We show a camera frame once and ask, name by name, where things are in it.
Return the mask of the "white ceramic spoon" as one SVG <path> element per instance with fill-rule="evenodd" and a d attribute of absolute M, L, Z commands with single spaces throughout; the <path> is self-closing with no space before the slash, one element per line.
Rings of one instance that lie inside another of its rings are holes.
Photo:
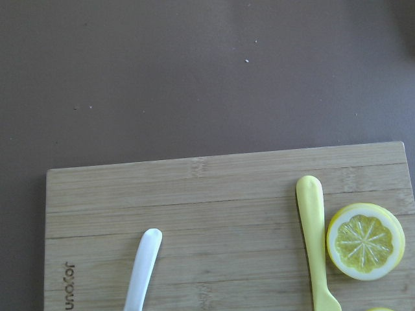
<path fill-rule="evenodd" d="M 163 235 L 147 229 L 139 242 L 123 310 L 142 310 Z"/>

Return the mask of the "bamboo cutting board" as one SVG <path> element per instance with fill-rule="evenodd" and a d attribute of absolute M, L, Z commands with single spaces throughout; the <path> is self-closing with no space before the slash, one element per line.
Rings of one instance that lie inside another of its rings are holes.
<path fill-rule="evenodd" d="M 414 309 L 414 197 L 404 144 L 218 155 L 47 173 L 46 310 L 122 310 L 141 235 L 163 233 L 145 310 L 311 310 L 295 185 L 317 177 L 326 218 L 355 202 L 396 215 L 406 237 L 386 277 L 327 263 L 343 310 Z"/>

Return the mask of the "yellow plastic knife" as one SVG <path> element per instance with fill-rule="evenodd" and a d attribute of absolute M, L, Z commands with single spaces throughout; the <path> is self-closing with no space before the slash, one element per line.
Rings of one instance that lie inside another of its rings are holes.
<path fill-rule="evenodd" d="M 324 194 L 318 178 L 301 177 L 296 183 L 296 199 L 309 264 L 313 309 L 341 310 L 327 285 Z"/>

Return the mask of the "lower lemon slice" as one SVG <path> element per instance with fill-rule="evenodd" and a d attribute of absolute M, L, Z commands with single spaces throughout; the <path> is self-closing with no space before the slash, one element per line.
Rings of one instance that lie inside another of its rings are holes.
<path fill-rule="evenodd" d="M 373 281 L 390 273 L 403 258 L 405 234 L 399 220 L 372 203 L 353 203 L 332 217 L 327 252 L 345 275 Z"/>

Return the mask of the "lemon slice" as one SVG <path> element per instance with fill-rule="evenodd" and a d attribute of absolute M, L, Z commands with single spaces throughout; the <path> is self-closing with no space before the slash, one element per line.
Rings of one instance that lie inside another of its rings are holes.
<path fill-rule="evenodd" d="M 366 311 L 394 311 L 394 310 L 391 308 L 385 308 L 385 307 L 375 307 L 375 308 L 367 309 Z"/>
<path fill-rule="evenodd" d="M 403 258 L 405 234 L 399 220 L 372 203 L 353 203 L 332 217 L 327 252 L 345 275 L 373 281 L 390 273 Z"/>

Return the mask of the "upper lemon slice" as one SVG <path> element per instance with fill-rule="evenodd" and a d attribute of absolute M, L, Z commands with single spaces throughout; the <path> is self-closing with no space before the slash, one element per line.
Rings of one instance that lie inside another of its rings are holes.
<path fill-rule="evenodd" d="M 375 308 L 367 309 L 366 311 L 394 311 L 394 310 L 391 308 L 385 308 L 385 307 L 375 307 Z"/>

